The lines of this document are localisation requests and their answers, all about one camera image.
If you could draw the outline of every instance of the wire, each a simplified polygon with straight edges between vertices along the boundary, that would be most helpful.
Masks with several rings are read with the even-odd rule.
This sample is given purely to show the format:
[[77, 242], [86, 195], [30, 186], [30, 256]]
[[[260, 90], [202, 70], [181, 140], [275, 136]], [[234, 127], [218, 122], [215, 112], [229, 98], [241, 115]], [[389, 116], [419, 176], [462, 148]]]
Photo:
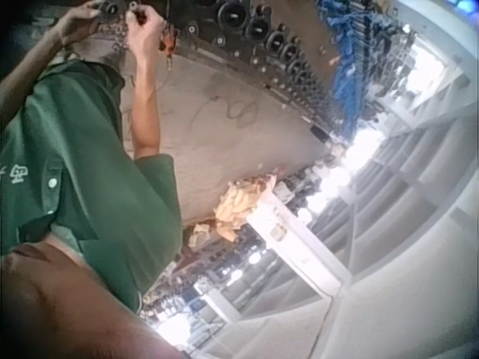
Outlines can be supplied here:
[[332, 305], [333, 303], [335, 302], [335, 299], [334, 297], [330, 296], [330, 295], [326, 295], [327, 297], [329, 297], [331, 299], [331, 301], [329, 302], [329, 306], [328, 306], [328, 309], [326, 310], [326, 314], [324, 315], [324, 318], [323, 318], [323, 323], [321, 324], [321, 327], [320, 327], [320, 330], [317, 332], [317, 335], [316, 337], [314, 338], [314, 342], [313, 342], [313, 345], [311, 346], [311, 350], [309, 351], [309, 355], [306, 357], [306, 359], [311, 359], [311, 357], [313, 356], [313, 353], [314, 353], [314, 350], [317, 346], [317, 342], [320, 340], [320, 337], [321, 337], [321, 334], [323, 332], [323, 328], [324, 328], [324, 323], [326, 322], [328, 316], [329, 316], [329, 313], [331, 313], [331, 308], [332, 308]]
[[[225, 101], [227, 106], [226, 108], [226, 118], [229, 120], [235, 120], [238, 129], [244, 129], [253, 123], [256, 122], [257, 116], [259, 114], [259, 106], [257, 104], [257, 100], [253, 100], [248, 104], [244, 104], [243, 101], [236, 101], [236, 102], [228, 102], [226, 99], [221, 98], [220, 96], [212, 96], [206, 102], [204, 102], [200, 107], [196, 110], [193, 114], [191, 119], [189, 120], [188, 131], [191, 131], [195, 120], [197, 119], [198, 115], [209, 105], [211, 102], [218, 102], [218, 100], [222, 99]], [[240, 104], [242, 105], [241, 110], [238, 114], [232, 114], [232, 108], [234, 105]], [[252, 114], [252, 119], [244, 120], [247, 114]]]

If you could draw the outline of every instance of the light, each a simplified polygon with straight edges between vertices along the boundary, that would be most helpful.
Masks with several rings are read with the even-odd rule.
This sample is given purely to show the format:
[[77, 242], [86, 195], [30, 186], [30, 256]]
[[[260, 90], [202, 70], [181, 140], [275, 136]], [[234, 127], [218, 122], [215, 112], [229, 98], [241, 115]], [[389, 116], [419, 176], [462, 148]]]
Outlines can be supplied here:
[[342, 167], [336, 167], [331, 169], [329, 176], [340, 186], [344, 187], [351, 182], [351, 175]]
[[456, 7], [465, 13], [474, 13], [475, 11], [478, 11], [479, 5], [475, 0], [461, 0]]
[[306, 197], [306, 201], [308, 202], [308, 208], [316, 214], [322, 212], [328, 204], [328, 199], [322, 192]]
[[254, 252], [251, 256], [249, 256], [248, 261], [249, 264], [256, 264], [261, 260], [261, 253]]
[[177, 314], [156, 328], [156, 332], [172, 346], [186, 345], [191, 335], [187, 314]]
[[299, 219], [302, 223], [308, 224], [309, 222], [312, 221], [313, 215], [312, 215], [311, 212], [309, 212], [306, 208], [301, 208], [301, 209], [298, 211], [298, 219]]
[[231, 272], [231, 279], [226, 283], [226, 286], [230, 286], [237, 280], [242, 277], [242, 271], [237, 269], [236, 271]]
[[320, 190], [328, 199], [335, 198], [339, 194], [338, 184], [332, 177], [326, 177], [321, 181]]
[[363, 129], [358, 131], [354, 144], [346, 151], [343, 166], [351, 173], [362, 168], [376, 152], [382, 142], [379, 131]]
[[419, 46], [412, 48], [417, 53], [415, 69], [407, 77], [406, 89], [414, 93], [422, 93], [441, 75], [444, 65], [427, 50]]

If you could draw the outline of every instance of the white column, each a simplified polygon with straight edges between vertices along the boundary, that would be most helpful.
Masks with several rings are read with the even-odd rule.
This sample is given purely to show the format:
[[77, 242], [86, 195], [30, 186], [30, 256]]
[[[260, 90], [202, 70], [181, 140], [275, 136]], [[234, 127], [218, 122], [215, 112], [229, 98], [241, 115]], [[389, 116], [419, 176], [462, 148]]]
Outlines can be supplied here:
[[246, 220], [320, 295], [335, 296], [350, 282], [343, 263], [272, 192], [261, 195]]
[[210, 289], [202, 298], [225, 322], [235, 323], [241, 320], [240, 312], [216, 288]]

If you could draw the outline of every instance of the concrete floor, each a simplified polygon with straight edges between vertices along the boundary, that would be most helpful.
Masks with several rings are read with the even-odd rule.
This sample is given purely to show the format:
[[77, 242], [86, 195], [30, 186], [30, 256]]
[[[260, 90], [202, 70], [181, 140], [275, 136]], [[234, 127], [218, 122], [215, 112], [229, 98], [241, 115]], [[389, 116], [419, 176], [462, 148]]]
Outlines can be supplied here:
[[[129, 55], [121, 103], [128, 150], [134, 69]], [[226, 73], [179, 57], [168, 73], [162, 58], [157, 84], [161, 151], [175, 159], [184, 221], [208, 215], [230, 181], [278, 166], [292, 173], [324, 152], [296, 112]]]

